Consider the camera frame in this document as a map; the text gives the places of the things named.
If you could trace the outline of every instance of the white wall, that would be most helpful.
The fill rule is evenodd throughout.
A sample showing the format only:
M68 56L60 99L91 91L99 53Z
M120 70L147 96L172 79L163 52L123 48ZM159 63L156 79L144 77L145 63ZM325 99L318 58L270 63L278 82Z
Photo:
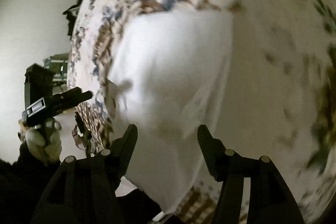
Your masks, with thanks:
M3 160L13 162L18 157L17 121L24 110L26 68L70 50L67 21L62 12L76 1L0 0L0 158ZM61 158L66 154L82 155L74 146L71 126L63 124Z

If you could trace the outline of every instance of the bed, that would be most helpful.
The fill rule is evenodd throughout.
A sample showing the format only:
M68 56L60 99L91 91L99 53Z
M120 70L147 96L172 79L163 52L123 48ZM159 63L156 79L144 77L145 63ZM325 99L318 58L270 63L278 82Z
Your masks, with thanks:
M241 155L270 156L313 223L336 191L335 13L335 0L83 0L68 87L94 93L78 112L97 144L137 124L126 177L164 212L211 222L221 184L195 137L206 123Z

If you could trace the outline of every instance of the white glove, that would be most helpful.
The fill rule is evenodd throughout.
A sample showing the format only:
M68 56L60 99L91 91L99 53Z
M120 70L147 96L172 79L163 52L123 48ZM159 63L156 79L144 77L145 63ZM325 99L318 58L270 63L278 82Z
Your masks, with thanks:
M45 166L49 162L59 161L59 155L62 151L62 144L59 137L59 131L62 129L61 124L54 118L45 122L45 130L47 136L50 136L50 143L35 129L30 128L26 132L26 141L29 152L38 160L43 162Z

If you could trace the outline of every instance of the floral patterned blanket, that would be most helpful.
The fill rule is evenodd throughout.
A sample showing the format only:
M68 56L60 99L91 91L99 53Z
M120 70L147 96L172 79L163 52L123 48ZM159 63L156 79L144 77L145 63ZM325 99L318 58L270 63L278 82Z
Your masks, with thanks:
M269 155L305 221L312 223L336 191L335 108L333 97L325 97L333 90L325 84L334 79L328 49L336 45L335 0L83 0L72 36L68 86L94 93L78 106L85 126L96 143L110 146L120 87L107 76L130 22L180 9L234 15L232 66L217 125L226 134L216 134L242 155ZM221 185L211 181L204 166L190 183L176 214L185 223L210 223ZM248 195L240 223L246 222L247 210Z

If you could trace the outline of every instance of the floral pattern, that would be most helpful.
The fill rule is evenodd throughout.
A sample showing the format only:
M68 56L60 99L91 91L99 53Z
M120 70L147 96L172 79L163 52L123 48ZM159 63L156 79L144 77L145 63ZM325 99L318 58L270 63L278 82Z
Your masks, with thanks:
M318 26L329 37L334 37L336 35L336 19L333 12L335 7L324 0L306 1L299 0L300 3L307 3L307 7L311 7L317 15L322 17ZM193 12L213 10L219 13L229 11L237 14L248 10L246 7L251 8L251 5L246 4L247 2L248 0L83 0L72 35L68 86L70 88L79 86L83 90L91 90L94 94L91 100L81 103L77 109L96 145L108 148L114 141L113 119L117 104L113 96L107 98L107 94L115 93L109 90L111 86L106 77L110 67L113 66L124 33L127 32L128 23L133 18L152 13L172 13L175 10ZM290 48L293 52L296 51L291 43L293 39L290 30L267 23L271 26L267 30L270 36L280 37L281 43L286 40L288 43L284 43L284 47ZM260 54L265 59L265 66L280 68L288 79L296 76L295 61L281 56L277 51L272 52L268 49L262 50ZM330 50L329 56L334 62L333 50ZM307 54L301 54L299 58L303 62L304 60L315 60ZM316 90L324 90L325 92L318 93L328 94L328 96L317 96L316 98L320 115L316 119L312 133L319 142L320 149L316 154L311 155L310 161L306 162L305 166L313 168L318 165L320 172L323 173L328 165L327 158L336 143L333 100L335 65L327 69L323 69L322 65L320 67L316 65L315 71L320 71L320 74L327 71L326 84L324 87L317 87ZM289 123L293 123L293 115L286 107L283 109L283 115ZM293 150L298 135L298 129L293 128L289 136L278 136L277 142ZM325 191L335 189L335 181L336 177L328 177L326 182L322 183L323 187L319 189L319 196L323 196ZM217 192L217 189L215 190L213 185L207 185L206 189L200 189L199 185L194 186L178 206L177 215L190 224L210 223L218 199L212 196L211 193L214 192ZM316 204L311 200L311 196L310 193L306 193L299 202L301 211L307 216L306 219L309 219L311 207ZM204 208L203 212L198 210L200 207ZM245 203L242 207L240 223L246 222L247 210L248 203Z

